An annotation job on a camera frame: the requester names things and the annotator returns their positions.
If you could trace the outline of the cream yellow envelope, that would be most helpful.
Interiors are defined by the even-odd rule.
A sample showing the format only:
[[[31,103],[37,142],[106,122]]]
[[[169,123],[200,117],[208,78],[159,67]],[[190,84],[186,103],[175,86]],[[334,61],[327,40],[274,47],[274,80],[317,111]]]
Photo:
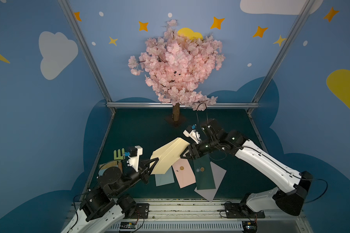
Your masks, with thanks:
[[[151,164],[151,168],[153,167],[151,174],[165,174],[168,169],[180,159],[180,155],[189,145],[189,142],[178,137],[153,151],[150,159],[158,158],[158,162],[155,165],[154,163]]]

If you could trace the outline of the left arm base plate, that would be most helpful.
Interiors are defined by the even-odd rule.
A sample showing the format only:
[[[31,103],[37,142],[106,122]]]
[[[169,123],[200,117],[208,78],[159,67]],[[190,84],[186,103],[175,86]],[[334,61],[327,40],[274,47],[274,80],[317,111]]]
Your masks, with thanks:
[[[124,210],[124,219],[136,219],[139,216],[140,218],[148,219],[149,207],[149,203],[137,203],[136,206],[131,206]]]

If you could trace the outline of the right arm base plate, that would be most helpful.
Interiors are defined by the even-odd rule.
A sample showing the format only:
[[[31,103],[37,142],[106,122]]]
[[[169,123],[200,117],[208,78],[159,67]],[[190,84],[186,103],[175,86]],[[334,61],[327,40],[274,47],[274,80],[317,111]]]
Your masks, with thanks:
[[[227,218],[265,218],[263,211],[254,212],[245,204],[226,202],[224,208]]]

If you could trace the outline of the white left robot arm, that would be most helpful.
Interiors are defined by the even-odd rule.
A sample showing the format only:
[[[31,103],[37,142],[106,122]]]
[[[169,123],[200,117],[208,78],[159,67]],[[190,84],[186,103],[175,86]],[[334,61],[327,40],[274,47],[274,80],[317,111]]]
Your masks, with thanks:
[[[83,193],[75,216],[62,230],[63,233],[104,233],[113,224],[136,212],[137,203],[125,192],[142,180],[149,182],[158,158],[139,163],[138,170],[123,175],[118,167],[108,168],[92,190]]]

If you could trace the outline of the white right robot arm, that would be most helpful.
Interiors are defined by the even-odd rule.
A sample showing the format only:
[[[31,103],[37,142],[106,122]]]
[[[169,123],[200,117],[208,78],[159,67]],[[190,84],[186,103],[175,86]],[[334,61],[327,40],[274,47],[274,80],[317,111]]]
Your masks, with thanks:
[[[183,134],[194,142],[180,155],[182,159],[196,160],[216,150],[229,153],[253,166],[270,179],[276,187],[261,193],[247,193],[240,203],[225,203],[226,218],[250,218],[265,210],[282,210],[299,216],[315,179],[312,174],[299,172],[281,163],[242,133],[226,132],[215,119],[200,126],[207,137],[202,140],[197,126],[188,126]]]

